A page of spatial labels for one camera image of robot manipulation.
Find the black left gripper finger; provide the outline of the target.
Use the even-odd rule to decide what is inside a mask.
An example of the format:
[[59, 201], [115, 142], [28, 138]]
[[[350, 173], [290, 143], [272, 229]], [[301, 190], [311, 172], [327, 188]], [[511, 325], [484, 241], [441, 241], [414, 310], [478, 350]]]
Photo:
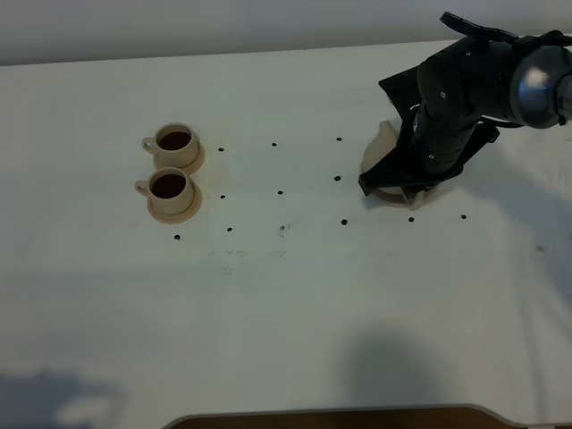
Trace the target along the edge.
[[400, 188], [403, 204], [421, 206], [434, 196], [437, 189], [437, 185], [403, 186]]

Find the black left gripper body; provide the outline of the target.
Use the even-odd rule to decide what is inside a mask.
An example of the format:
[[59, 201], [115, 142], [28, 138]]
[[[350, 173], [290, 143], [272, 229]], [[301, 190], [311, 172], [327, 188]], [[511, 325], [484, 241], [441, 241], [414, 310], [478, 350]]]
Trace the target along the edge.
[[422, 66], [379, 82], [401, 116], [396, 147], [361, 173], [365, 195], [378, 188], [438, 185], [459, 175], [500, 132], [468, 106], [463, 80]]

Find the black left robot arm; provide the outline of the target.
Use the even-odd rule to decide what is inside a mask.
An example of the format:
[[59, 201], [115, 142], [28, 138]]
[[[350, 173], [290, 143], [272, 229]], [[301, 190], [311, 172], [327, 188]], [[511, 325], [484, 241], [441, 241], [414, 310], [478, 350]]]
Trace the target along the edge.
[[558, 30], [519, 37], [452, 13], [461, 40], [379, 85], [402, 124], [394, 148], [359, 176], [365, 195], [405, 198], [462, 173], [502, 128], [548, 129], [571, 119], [571, 38]]

